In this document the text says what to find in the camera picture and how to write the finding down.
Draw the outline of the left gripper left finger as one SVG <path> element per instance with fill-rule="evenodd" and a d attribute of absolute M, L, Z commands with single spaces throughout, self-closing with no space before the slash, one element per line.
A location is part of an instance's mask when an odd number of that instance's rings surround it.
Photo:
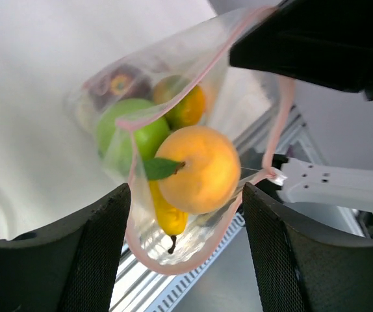
<path fill-rule="evenodd" d="M 0 311 L 108 311 L 130 206 L 123 183 L 56 222 L 0 240 Z"/>

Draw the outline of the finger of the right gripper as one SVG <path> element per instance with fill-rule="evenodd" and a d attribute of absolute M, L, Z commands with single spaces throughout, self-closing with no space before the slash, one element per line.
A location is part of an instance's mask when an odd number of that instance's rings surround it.
<path fill-rule="evenodd" d="M 282 1 L 233 45 L 229 63 L 373 93 L 373 1 Z"/>

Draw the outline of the clear zip top bag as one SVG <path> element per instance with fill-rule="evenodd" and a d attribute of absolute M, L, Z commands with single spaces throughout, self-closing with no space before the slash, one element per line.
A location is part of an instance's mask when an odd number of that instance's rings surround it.
<path fill-rule="evenodd" d="M 231 199 L 220 209 L 204 214 L 188 214 L 186 228 L 177 236 L 173 254 L 172 245 L 158 225 L 149 181 L 159 181 L 177 173 L 183 162 L 158 158 L 142 160 L 135 142 L 134 132 L 145 127 L 174 108 L 196 85 L 204 91 L 206 108 L 196 125 L 210 127 L 225 135 L 238 153 L 238 138 L 258 115 L 259 107 L 267 101 L 262 77 L 241 77 L 230 81 L 227 73 L 233 66 L 229 52 L 250 28 L 262 21 L 274 7 L 241 8 L 204 21 L 181 31 L 141 51 L 117 60 L 75 88 L 67 97 L 66 105 L 79 126 L 95 143 L 95 152 L 106 174 L 117 183 L 128 183 L 131 189 L 131 208 L 125 239 L 135 257 L 152 271 L 165 275 L 189 272 L 203 264 L 215 251 L 242 201 L 245 183 L 257 183 L 265 179 L 274 181 L 276 171 L 273 157 L 281 132 L 294 101 L 294 80 L 277 76 L 279 109 L 274 118 L 261 167 L 249 176 L 241 175 Z M 163 78 L 180 75 L 190 82 L 173 99 L 143 112 L 125 114 L 115 120 L 116 127 L 127 131 L 132 142 L 132 162 L 128 175 L 121 175 L 106 166 L 99 154 L 96 142 L 96 126 L 105 110 L 94 107 L 85 84 L 97 74 L 128 64 L 141 69 L 151 79 L 151 98 L 155 85 Z"/>

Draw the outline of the yellow mango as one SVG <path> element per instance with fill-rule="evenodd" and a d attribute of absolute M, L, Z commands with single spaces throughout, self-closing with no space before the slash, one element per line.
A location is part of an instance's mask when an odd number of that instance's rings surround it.
<path fill-rule="evenodd" d="M 166 103 L 173 99 L 190 81 L 180 75 L 171 75 L 161 79 L 153 88 L 152 98 L 155 104 Z M 203 89 L 196 85 L 164 117 L 171 130 L 196 125 L 201 120 L 206 108 Z"/>

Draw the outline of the green apple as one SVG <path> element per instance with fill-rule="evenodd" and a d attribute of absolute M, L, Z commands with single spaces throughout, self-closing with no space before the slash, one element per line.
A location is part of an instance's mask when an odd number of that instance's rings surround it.
<path fill-rule="evenodd" d="M 125 114 L 143 112 L 155 105 L 153 102 L 132 98 L 111 105 L 100 117 L 96 126 L 96 142 L 101 158 L 106 166 L 127 176 L 132 162 L 132 142 L 130 134 L 116 127 L 115 120 Z M 170 135 L 165 118 L 134 132 L 135 142 L 142 160 L 154 158 L 159 146 Z"/>

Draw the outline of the red apple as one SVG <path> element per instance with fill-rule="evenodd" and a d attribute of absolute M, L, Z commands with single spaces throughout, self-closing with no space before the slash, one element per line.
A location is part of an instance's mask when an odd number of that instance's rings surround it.
<path fill-rule="evenodd" d="M 85 87 L 97 111 L 124 99 L 151 98 L 151 79 L 141 69 L 123 64 L 91 78 Z"/>

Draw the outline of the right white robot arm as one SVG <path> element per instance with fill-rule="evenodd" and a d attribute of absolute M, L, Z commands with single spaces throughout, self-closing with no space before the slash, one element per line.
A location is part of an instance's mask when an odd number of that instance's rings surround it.
<path fill-rule="evenodd" d="M 270 72 L 373 101 L 373 1 L 282 1 L 229 52 L 236 68 Z M 373 212 L 373 171 L 297 159 L 277 169 L 286 202 Z"/>

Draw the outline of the orange fruit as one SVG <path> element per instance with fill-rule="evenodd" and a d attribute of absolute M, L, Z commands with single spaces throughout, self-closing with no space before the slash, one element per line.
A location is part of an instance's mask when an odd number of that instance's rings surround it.
<path fill-rule="evenodd" d="M 155 156 L 185 164 L 176 174 L 161 179 L 159 188 L 168 203 L 193 215 L 224 206 L 241 175 L 240 159 L 232 142 L 203 125 L 173 132 Z"/>

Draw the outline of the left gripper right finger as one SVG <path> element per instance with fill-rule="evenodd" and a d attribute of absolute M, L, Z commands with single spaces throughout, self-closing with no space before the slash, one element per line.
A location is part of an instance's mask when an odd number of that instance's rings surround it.
<path fill-rule="evenodd" d="M 373 311 L 373 239 L 317 222 L 251 183 L 242 207 L 264 311 Z"/>

